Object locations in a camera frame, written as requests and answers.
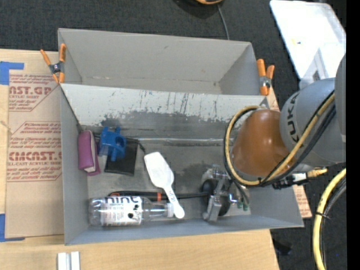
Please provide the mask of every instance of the bottle cap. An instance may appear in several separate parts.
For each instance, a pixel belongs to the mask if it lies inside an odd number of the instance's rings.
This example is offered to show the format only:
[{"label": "bottle cap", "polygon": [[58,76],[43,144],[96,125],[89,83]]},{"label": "bottle cap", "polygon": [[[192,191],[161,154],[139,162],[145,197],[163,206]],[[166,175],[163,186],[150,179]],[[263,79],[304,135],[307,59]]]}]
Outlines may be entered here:
[{"label": "bottle cap", "polygon": [[170,218],[170,217],[174,216],[174,205],[171,203],[167,203],[167,206],[168,207],[166,208],[166,210],[168,212],[168,217]]}]

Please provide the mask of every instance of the pink object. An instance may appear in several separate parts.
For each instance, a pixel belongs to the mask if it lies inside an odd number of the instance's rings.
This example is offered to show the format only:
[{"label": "pink object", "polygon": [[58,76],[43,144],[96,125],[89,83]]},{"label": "pink object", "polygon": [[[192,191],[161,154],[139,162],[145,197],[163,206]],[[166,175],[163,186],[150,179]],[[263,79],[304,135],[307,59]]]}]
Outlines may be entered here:
[{"label": "pink object", "polygon": [[79,169],[86,171],[88,176],[101,173],[94,134],[90,130],[79,133],[78,155]]}]

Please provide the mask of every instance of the blue tape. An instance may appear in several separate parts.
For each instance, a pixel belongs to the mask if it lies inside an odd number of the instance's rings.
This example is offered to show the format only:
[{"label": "blue tape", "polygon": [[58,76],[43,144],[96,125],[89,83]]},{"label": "blue tape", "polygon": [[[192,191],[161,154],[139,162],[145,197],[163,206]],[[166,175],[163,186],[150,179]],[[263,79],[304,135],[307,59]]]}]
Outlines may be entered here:
[{"label": "blue tape", "polygon": [[23,239],[24,238],[5,239],[5,214],[0,214],[0,242],[19,241]]},{"label": "blue tape", "polygon": [[9,71],[11,70],[23,70],[24,63],[4,62],[0,61],[0,84],[9,85]]}]

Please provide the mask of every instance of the gray cardboard box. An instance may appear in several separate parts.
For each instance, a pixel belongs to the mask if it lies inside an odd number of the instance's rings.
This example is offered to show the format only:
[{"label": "gray cardboard box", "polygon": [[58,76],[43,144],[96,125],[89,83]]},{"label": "gray cardboard box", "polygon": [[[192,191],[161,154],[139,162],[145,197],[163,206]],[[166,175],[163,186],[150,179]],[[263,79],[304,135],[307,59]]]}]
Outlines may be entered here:
[{"label": "gray cardboard box", "polygon": [[[175,174],[178,194],[199,192],[202,174],[223,168],[222,139],[239,109],[264,105],[251,43],[106,31],[59,29],[67,46],[61,85],[65,244],[153,239],[262,228],[301,227],[292,189],[249,190],[248,211],[233,210],[216,223],[201,218],[201,198],[181,200],[182,220],[137,227],[91,227],[88,200],[116,190],[155,191],[143,162],[159,151]],[[134,176],[78,169],[80,130],[119,126],[141,141]],[[103,169],[106,157],[99,157]]]}]

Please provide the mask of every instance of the orange clamp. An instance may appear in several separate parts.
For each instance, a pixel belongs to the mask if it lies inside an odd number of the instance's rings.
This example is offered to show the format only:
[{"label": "orange clamp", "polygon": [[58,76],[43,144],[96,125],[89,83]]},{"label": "orange clamp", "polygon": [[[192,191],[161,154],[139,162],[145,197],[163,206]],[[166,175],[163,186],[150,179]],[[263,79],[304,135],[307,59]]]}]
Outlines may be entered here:
[{"label": "orange clamp", "polygon": [[264,95],[264,96],[268,96],[269,89],[271,86],[270,80],[274,76],[275,66],[270,65],[269,67],[267,67],[267,69],[265,69],[265,62],[263,59],[257,59],[256,66],[258,68],[258,73],[259,73],[260,82],[261,82],[260,94]]},{"label": "orange clamp", "polygon": [[64,43],[60,45],[59,62],[56,64],[51,64],[50,59],[44,50],[41,49],[40,53],[42,54],[46,65],[49,66],[52,77],[55,80],[55,82],[57,84],[63,83],[65,80],[65,74],[62,71],[63,70],[62,68],[64,66],[65,58],[66,58],[66,55],[65,55],[66,54],[66,45]]}]

